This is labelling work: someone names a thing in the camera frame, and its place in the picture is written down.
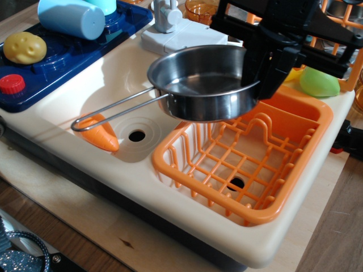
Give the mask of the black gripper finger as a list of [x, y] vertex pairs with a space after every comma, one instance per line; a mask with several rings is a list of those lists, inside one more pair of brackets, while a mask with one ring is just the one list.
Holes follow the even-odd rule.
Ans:
[[270, 52], [258, 73], [257, 79], [260, 81], [256, 93], [258, 100], [270, 99], [275, 94], [296, 65], [300, 50], [300, 47], [288, 46]]
[[245, 48], [241, 85], [244, 87], [259, 81], [260, 87], [266, 87], [274, 57], [273, 44], [267, 31], [255, 31]]

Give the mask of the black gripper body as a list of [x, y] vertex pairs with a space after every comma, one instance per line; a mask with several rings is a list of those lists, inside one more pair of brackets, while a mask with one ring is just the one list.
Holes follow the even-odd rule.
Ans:
[[[244, 42], [243, 79], [282, 78], [306, 65], [342, 78], [358, 36], [334, 22], [319, 1], [220, 1], [211, 28]], [[344, 45], [340, 56], [305, 45], [308, 36]]]

